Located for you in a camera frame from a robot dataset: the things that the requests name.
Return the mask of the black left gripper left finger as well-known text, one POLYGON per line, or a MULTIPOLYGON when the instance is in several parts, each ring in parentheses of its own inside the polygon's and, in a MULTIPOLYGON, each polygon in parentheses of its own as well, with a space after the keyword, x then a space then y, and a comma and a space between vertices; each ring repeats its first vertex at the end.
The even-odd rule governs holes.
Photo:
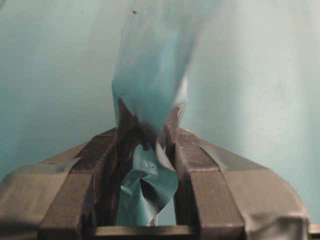
POLYGON ((3 240, 82 240, 117 165, 117 131, 10 172, 0 182, 3 240))

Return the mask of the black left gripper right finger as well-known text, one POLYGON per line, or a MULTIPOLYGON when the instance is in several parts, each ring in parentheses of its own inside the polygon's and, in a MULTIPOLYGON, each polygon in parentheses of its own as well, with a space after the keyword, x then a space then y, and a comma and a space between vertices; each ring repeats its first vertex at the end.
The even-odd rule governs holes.
POLYGON ((309 240, 310 213, 296 190, 271 169, 165 126, 179 177, 176 221, 202 240, 309 240))

